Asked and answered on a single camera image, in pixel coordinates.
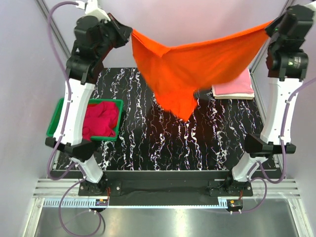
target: stainless steel floor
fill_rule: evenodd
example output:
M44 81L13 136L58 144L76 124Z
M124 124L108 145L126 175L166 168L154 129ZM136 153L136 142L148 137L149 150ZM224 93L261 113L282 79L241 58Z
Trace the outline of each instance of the stainless steel floor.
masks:
M255 205L246 200L245 208ZM82 212L64 208L64 222ZM266 200L260 209L242 215L223 210L199 209L107 209L102 212L106 229L96 237L297 237L297 231L284 200ZM85 213L66 226L78 235L86 235L98 225L97 216ZM44 208L36 237L68 237L60 226L57 208Z

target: folded pink towel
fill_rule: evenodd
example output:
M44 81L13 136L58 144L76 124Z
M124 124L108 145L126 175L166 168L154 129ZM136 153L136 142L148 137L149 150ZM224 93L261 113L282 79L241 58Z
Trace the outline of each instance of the folded pink towel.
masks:
M253 94L254 91L251 87L251 79L249 69L245 69L235 80L218 84L213 86L213 90L216 95L227 95L227 94Z

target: pink towel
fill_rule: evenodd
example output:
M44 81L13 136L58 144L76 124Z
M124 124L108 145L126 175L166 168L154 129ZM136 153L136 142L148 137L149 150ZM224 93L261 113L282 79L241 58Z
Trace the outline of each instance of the pink towel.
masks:
M236 93L244 93L244 94L253 94L254 91L251 88L251 79L249 70L244 70L235 80L224 83L214 85L213 89L216 95L227 95L227 94L236 94Z
M101 102L95 106L88 106L83 121L82 136L91 140L92 136L115 137L113 128L119 118L119 109L114 102Z

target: black bracket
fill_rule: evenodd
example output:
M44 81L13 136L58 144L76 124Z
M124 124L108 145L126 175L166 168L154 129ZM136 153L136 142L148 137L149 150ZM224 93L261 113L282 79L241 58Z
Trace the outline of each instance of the black bracket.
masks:
M110 196L118 197L121 194L122 182L119 180L109 181L105 179L106 186L100 189L96 186L96 184L92 184L90 182L82 182L79 187L78 196L107 196L108 191L107 188L110 188Z
M54 148L56 143L57 142L54 137L46 137L45 145ZM74 146L60 143L57 149L61 152L65 152L70 157L77 158L81 162L85 162L86 160L90 159L96 150L95 144L87 140L82 140L80 144Z
M281 81L286 78L305 78L308 56L300 47L313 25L313 17L314 11L305 6L290 6L265 28L271 37L266 61L268 77Z
M260 139L259 134L247 134L245 137L245 151L252 157L269 157L270 155L282 154L281 145L267 144ZM287 154L294 154L296 146L286 144L285 151Z
M208 190L211 197L239 197L242 191L243 197L252 197L253 191L249 182L240 183L240 185L225 186L224 181L209 181Z

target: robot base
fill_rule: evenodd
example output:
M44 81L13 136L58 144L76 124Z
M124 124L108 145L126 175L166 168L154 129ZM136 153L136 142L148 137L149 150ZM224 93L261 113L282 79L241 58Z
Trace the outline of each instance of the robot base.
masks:
M223 184L224 181L210 181L208 182L209 186L209 195L211 197L239 197L242 191L243 197L252 197L253 191L251 184L249 182L238 182L234 185L226 187Z
M97 184L91 183L89 181L84 181L80 184L78 196L120 196L121 191L121 181L108 181L105 178L105 174L101 178L100 182ZM107 193L107 188L110 188L111 194Z

